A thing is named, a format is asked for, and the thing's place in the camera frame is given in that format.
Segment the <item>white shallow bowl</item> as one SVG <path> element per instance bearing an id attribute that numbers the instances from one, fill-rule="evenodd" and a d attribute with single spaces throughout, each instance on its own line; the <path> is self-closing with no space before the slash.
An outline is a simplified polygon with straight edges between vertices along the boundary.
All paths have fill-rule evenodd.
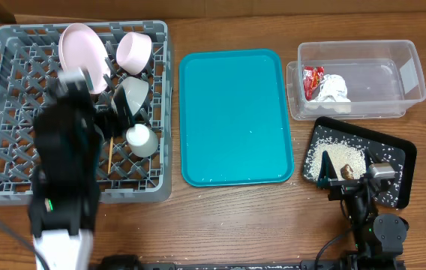
<path id="1" fill-rule="evenodd" d="M 152 54 L 152 39 L 147 34 L 128 32 L 118 44 L 116 61 L 129 74 L 139 74 Z"/>

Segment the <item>large white plate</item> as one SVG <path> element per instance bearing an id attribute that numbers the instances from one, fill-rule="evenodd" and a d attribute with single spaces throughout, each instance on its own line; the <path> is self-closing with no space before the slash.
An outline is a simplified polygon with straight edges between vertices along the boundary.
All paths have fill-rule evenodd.
<path id="1" fill-rule="evenodd" d="M 73 23 L 62 32 L 58 57 L 64 71 L 77 68 L 88 71 L 92 82 L 91 94 L 99 95 L 107 88 L 104 75 L 111 74 L 108 54 L 99 36 L 87 25 Z"/>

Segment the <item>small white cup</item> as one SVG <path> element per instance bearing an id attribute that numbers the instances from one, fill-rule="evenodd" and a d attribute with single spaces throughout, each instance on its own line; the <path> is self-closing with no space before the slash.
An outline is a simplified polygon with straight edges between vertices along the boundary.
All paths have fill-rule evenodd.
<path id="1" fill-rule="evenodd" d="M 140 158 L 153 155 L 159 146 L 155 132 L 144 124 L 135 124 L 128 128 L 126 140 L 133 154 Z"/>

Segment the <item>pile of rice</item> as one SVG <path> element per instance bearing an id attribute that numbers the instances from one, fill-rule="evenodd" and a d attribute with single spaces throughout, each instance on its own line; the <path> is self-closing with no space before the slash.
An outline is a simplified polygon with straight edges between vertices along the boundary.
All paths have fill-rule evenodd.
<path id="1" fill-rule="evenodd" d="M 341 168 L 345 164 L 349 164 L 352 167 L 355 179 L 358 179 L 368 169 L 365 166 L 365 148 L 369 148 L 376 154 L 380 161 L 389 163 L 396 172 L 390 188 L 376 198 L 378 203 L 395 208 L 399 200 L 405 153 L 403 150 L 391 145 L 362 139 L 358 136 L 350 138 L 345 135 L 341 135 L 338 138 L 333 136 L 318 137 L 310 144 L 310 148 L 307 151 L 302 176 L 306 181 L 315 183 L 320 173 L 322 153 L 327 151 L 340 180 L 343 179 Z"/>

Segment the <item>wooden chopstick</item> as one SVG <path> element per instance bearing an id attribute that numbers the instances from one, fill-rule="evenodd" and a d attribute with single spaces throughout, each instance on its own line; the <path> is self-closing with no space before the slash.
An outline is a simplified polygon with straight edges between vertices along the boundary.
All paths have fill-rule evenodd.
<path id="1" fill-rule="evenodd" d="M 111 167 L 112 167 L 112 159 L 113 159 L 113 145 L 114 145 L 114 138 L 110 137 L 109 141 L 109 158 L 108 158 L 108 175 L 111 173 Z"/>

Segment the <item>red snack wrapper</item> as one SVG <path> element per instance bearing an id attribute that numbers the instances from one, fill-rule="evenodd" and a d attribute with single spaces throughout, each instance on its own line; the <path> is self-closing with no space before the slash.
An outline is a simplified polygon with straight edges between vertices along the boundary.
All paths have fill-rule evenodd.
<path id="1" fill-rule="evenodd" d="M 313 97 L 314 90 L 318 87 L 323 79 L 325 70 L 323 66 L 311 67 L 305 66 L 303 68 L 303 87 L 304 95 L 307 101 L 310 101 Z"/>

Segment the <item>black tray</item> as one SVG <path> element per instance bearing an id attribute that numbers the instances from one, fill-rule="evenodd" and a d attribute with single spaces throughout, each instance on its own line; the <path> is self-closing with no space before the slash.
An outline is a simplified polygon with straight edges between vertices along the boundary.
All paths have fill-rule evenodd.
<path id="1" fill-rule="evenodd" d="M 405 139 L 369 130 L 329 117 L 319 117 L 312 135 L 301 170 L 304 180 L 315 183 L 320 174 L 322 153 L 328 152 L 339 179 L 341 168 L 349 165 L 359 178 L 370 166 L 365 161 L 365 149 L 383 163 L 391 165 L 395 177 L 390 188 L 378 195 L 379 205 L 404 209 L 410 201 L 417 148 Z"/>

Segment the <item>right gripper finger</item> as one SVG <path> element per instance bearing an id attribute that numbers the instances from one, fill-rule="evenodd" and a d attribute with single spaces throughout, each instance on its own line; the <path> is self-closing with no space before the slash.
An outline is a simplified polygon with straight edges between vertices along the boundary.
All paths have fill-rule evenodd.
<path id="1" fill-rule="evenodd" d="M 333 163 L 329 157 L 327 151 L 322 152 L 321 167 L 319 171 L 319 176 L 316 181 L 316 186 L 318 188 L 326 188 L 330 181 L 337 181 L 338 176 L 336 174 Z"/>
<path id="2" fill-rule="evenodd" d="M 366 167 L 369 167 L 372 164 L 380 163 L 378 156 L 374 154 L 369 148 L 364 149 L 364 161 Z"/>

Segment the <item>grey-green bowl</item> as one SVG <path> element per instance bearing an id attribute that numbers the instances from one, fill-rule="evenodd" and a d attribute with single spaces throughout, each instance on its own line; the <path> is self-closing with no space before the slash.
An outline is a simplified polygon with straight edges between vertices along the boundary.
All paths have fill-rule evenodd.
<path id="1" fill-rule="evenodd" d="M 124 88 L 127 95 L 127 103 L 132 114 L 135 115 L 145 103 L 149 92 L 149 84 L 146 81 L 129 76 L 124 79 L 119 86 Z"/>

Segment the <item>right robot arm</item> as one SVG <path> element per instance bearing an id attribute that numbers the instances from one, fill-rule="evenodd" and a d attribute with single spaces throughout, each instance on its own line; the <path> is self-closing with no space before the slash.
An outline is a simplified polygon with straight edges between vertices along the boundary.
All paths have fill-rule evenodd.
<path id="1" fill-rule="evenodd" d="M 404 269 L 397 260 L 403 251 L 403 243 L 409 229 L 408 222 L 396 214 L 380 214 L 374 198 L 387 191 L 395 170 L 365 150 L 367 171 L 354 180 L 337 179 L 329 153 L 322 153 L 322 163 L 316 182 L 318 188 L 329 191 L 330 201 L 338 200 L 347 217 L 350 228 L 325 244 L 316 255 L 315 269 Z M 334 243 L 353 235 L 355 250 L 346 251 L 336 261 L 322 260 L 323 253 Z"/>

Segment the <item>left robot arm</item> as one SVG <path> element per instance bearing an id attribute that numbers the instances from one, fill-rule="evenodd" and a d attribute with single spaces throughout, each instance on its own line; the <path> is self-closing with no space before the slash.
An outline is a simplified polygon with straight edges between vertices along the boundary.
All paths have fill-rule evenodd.
<path id="1" fill-rule="evenodd" d="M 97 111 L 92 80 L 82 68 L 60 71 L 53 103 L 33 121 L 40 163 L 28 205 L 38 269 L 87 269 L 101 191 L 97 182 L 104 141 L 127 125 L 112 109 Z"/>

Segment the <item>food leftover brown chunk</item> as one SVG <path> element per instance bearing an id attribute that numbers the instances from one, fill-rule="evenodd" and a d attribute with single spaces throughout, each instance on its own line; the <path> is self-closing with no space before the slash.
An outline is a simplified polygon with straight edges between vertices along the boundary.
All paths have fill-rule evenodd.
<path id="1" fill-rule="evenodd" d="M 354 180 L 355 176 L 352 167 L 347 163 L 340 169 L 340 174 L 344 180 Z"/>

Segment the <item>white napkin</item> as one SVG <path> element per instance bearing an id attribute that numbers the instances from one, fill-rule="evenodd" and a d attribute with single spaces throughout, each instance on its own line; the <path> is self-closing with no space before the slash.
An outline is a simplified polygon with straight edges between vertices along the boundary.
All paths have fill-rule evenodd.
<path id="1" fill-rule="evenodd" d="M 342 76 L 326 74 L 319 84 L 318 95 L 309 102 L 309 105 L 313 110 L 322 107 L 333 109 L 337 113 L 350 113 L 350 105 L 332 105 L 332 103 L 350 103 L 347 93 L 347 85 Z"/>

